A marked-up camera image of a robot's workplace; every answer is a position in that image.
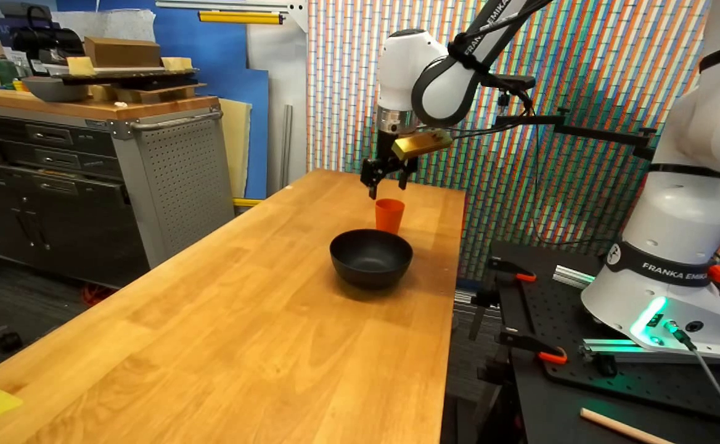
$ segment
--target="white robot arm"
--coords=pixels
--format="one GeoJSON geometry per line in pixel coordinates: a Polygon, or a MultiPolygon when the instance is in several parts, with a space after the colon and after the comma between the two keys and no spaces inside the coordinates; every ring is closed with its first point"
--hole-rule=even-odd
{"type": "Polygon", "coordinates": [[[497,76],[489,73],[489,68],[520,25],[547,2],[491,0],[448,46],[423,30],[404,30],[386,37],[378,72],[378,152],[362,163],[360,171],[373,197],[385,175],[399,170],[399,185],[404,186],[417,170],[417,154],[448,146],[448,141],[436,137],[406,154],[394,154],[394,137],[417,132],[422,123],[447,127],[464,120],[480,83],[531,104],[526,91],[536,85],[536,79],[497,76]]]}
{"type": "Polygon", "coordinates": [[[720,245],[720,2],[706,27],[698,89],[664,125],[647,186],[585,308],[643,349],[720,358],[720,291],[708,266],[720,245]]]}

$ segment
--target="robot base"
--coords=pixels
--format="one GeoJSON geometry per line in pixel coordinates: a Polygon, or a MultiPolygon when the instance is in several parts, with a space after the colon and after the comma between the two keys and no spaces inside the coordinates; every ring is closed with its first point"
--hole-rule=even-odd
{"type": "Polygon", "coordinates": [[[696,342],[696,353],[720,359],[720,291],[716,286],[671,286],[633,270],[610,268],[592,278],[564,266],[554,268],[554,280],[579,289],[592,280],[582,291],[582,305],[603,324],[630,337],[643,353],[690,354],[672,337],[672,331],[681,327],[696,342]]]}

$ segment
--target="orange cup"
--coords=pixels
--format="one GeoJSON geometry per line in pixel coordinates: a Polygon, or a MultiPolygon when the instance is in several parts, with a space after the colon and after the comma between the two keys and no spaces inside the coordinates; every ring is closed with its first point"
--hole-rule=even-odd
{"type": "Polygon", "coordinates": [[[380,232],[399,232],[401,217],[404,217],[404,202],[401,200],[378,200],[374,202],[378,212],[378,228],[380,232]]]}

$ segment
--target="wooden tabletop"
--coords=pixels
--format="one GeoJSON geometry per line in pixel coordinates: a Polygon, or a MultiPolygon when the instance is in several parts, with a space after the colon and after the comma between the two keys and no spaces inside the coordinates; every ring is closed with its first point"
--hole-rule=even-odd
{"type": "Polygon", "coordinates": [[[380,197],[415,248],[394,291],[337,280],[373,200],[311,171],[3,363],[0,442],[438,442],[464,195],[380,197]]]}
{"type": "Polygon", "coordinates": [[[47,116],[76,116],[76,118],[93,118],[93,120],[132,120],[132,118],[146,118],[146,116],[217,107],[217,105],[219,104],[211,95],[194,95],[194,97],[163,100],[163,104],[127,104],[120,107],[114,104],[51,104],[51,100],[40,100],[36,95],[28,91],[0,91],[0,107],[33,111],[33,113],[47,113],[47,116]]]}

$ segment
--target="blue panel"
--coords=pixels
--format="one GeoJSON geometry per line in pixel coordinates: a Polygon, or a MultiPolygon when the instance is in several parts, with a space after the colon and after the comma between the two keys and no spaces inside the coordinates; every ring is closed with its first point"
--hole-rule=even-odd
{"type": "MultiPolygon", "coordinates": [[[[93,10],[93,0],[60,0],[60,10],[93,10]]],[[[247,27],[204,25],[194,10],[156,10],[156,0],[102,0],[102,10],[146,6],[156,12],[156,37],[164,56],[192,56],[199,94],[251,104],[247,197],[267,197],[269,73],[247,68],[247,27]]]]}

